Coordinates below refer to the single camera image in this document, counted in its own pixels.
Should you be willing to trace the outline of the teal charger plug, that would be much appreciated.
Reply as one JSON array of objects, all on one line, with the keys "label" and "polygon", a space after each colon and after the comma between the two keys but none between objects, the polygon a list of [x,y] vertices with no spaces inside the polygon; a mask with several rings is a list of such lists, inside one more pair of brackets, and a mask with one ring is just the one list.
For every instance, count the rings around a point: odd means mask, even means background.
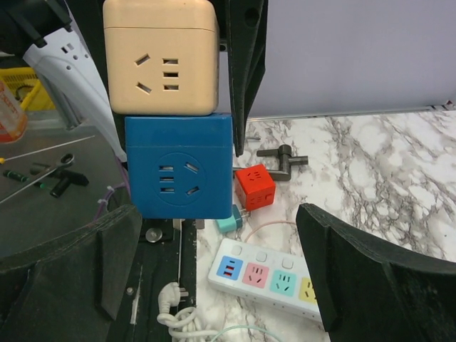
[{"label": "teal charger plug", "polygon": [[246,209],[239,208],[236,204],[233,204],[231,216],[226,219],[216,219],[215,222],[221,234],[228,234],[241,229],[248,216],[249,212]]}]

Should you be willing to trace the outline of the beige cube plug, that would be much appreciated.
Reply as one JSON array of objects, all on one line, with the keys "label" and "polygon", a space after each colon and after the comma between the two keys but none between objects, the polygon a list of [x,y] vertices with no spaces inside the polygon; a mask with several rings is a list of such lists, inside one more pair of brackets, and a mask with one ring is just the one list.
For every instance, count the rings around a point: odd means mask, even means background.
[{"label": "beige cube plug", "polygon": [[210,1],[105,1],[110,105],[123,115],[209,115],[219,30]]}]

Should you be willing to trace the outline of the red cube plug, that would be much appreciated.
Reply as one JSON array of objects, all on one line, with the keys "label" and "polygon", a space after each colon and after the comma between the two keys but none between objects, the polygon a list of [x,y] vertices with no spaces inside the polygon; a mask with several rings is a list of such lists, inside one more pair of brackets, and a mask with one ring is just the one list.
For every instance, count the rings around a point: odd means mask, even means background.
[{"label": "red cube plug", "polygon": [[248,212],[274,203],[276,184],[262,164],[236,170],[234,189],[240,204]]}]

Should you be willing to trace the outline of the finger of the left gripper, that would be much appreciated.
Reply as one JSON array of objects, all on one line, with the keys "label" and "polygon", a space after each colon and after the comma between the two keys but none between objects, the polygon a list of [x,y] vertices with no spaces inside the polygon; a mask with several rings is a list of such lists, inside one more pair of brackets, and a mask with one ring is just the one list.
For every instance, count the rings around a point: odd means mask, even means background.
[{"label": "finger of the left gripper", "polygon": [[267,1],[226,1],[230,105],[236,156],[244,152],[247,118],[265,73]]},{"label": "finger of the left gripper", "polygon": [[103,1],[69,0],[67,1],[83,40],[88,47],[100,78],[108,90],[108,72],[103,31]]}]

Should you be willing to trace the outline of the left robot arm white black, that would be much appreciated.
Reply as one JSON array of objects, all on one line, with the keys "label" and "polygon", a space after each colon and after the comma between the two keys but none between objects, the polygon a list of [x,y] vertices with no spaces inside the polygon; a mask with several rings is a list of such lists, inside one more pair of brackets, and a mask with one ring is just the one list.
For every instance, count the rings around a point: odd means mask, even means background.
[{"label": "left robot arm white black", "polygon": [[228,55],[234,151],[265,72],[266,1],[3,1],[1,50],[22,58],[134,165],[226,140],[212,127]]}]

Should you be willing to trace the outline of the blue cube plug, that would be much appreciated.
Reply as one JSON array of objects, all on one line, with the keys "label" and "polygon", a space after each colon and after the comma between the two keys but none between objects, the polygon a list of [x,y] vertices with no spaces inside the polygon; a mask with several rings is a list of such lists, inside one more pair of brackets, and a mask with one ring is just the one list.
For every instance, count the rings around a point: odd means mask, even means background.
[{"label": "blue cube plug", "polygon": [[229,113],[126,117],[131,200],[142,217],[230,217],[232,131]]}]

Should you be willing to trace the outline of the white power strip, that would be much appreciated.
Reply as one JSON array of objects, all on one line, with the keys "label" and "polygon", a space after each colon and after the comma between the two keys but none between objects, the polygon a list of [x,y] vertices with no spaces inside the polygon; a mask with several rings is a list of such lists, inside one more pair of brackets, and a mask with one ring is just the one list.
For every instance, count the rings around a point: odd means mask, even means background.
[{"label": "white power strip", "polygon": [[214,289],[322,322],[302,256],[224,238],[207,279]]}]

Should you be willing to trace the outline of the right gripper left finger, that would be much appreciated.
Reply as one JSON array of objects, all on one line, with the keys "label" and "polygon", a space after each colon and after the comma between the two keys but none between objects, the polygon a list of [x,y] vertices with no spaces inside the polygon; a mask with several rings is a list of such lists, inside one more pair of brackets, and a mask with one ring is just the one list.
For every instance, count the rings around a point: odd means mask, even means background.
[{"label": "right gripper left finger", "polygon": [[142,217],[123,205],[73,232],[1,258],[2,341],[105,341]]}]

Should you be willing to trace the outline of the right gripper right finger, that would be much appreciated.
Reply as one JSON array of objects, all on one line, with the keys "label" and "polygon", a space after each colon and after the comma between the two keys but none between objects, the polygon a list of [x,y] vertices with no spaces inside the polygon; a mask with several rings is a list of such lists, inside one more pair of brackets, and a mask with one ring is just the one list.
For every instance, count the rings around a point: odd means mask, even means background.
[{"label": "right gripper right finger", "polygon": [[297,230],[331,341],[454,341],[455,263],[299,206]]}]

